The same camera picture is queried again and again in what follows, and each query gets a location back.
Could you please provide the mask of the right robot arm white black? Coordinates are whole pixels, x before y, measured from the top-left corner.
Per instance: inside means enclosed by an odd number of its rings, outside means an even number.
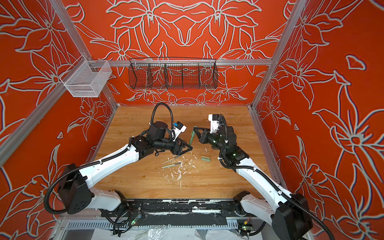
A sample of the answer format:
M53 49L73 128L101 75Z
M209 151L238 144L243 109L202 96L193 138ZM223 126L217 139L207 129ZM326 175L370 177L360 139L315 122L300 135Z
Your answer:
M219 161L246 179L264 198L250 193L237 195L245 213L254 215L270 225L281 240L302 240L313 227L308 201L301 194L293 194L267 176L237 144L233 127L220 128L213 133L208 128L194 128L202 144L219 150Z

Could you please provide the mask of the green pen body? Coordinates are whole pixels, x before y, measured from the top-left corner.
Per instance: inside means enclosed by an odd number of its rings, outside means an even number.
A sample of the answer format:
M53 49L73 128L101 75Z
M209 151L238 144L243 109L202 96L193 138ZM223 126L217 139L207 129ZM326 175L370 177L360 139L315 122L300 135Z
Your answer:
M189 145L192 145L194 137L195 137L195 132L192 132L191 133L191 138L190 138L190 141L189 141Z

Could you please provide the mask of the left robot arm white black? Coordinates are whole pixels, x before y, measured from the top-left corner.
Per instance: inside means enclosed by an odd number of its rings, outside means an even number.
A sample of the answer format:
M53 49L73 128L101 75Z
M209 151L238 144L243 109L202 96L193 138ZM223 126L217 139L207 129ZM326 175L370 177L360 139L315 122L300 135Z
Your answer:
M149 155L170 151L181 156L193 148L179 138L186 130L181 122L168 129L167 124L155 122L147 131L132 137L129 143L117 151L87 165L67 166L60 177L57 193L65 206L65 212L76 214L84 209L115 211L125 200L118 192L99 190L95 185L115 171L133 164Z

